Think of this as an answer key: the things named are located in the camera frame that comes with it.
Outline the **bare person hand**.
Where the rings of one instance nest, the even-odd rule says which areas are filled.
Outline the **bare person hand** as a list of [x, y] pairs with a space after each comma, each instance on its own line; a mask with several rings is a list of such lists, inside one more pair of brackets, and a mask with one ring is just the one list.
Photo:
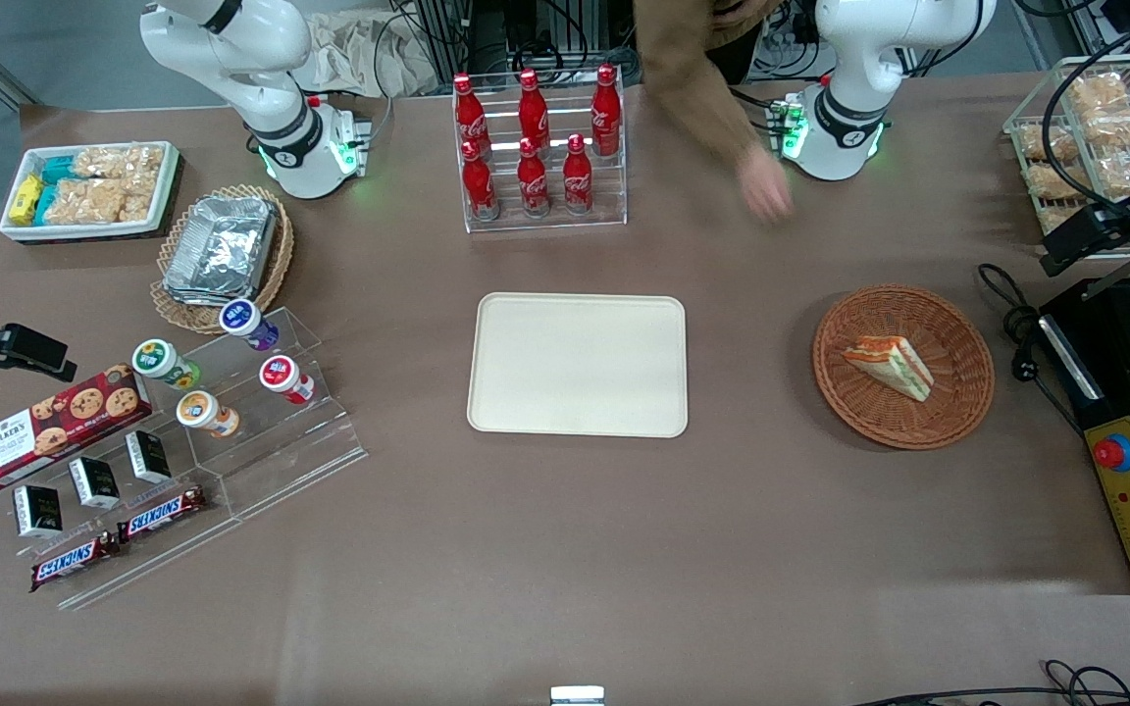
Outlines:
[[779, 221], [796, 212], [785, 169], [762, 143], [750, 143], [736, 164], [745, 204], [762, 221]]

